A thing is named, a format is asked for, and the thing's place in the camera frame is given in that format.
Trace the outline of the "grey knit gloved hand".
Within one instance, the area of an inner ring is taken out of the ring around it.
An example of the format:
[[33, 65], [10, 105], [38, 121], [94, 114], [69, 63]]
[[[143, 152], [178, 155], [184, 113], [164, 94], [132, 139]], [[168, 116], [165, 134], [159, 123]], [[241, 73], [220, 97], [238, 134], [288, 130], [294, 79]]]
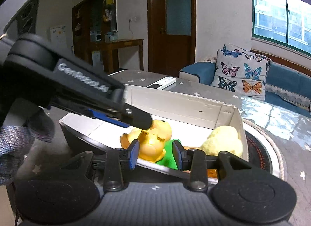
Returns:
[[40, 109], [25, 126], [1, 127], [1, 185], [9, 185], [36, 139], [52, 142], [55, 125]]

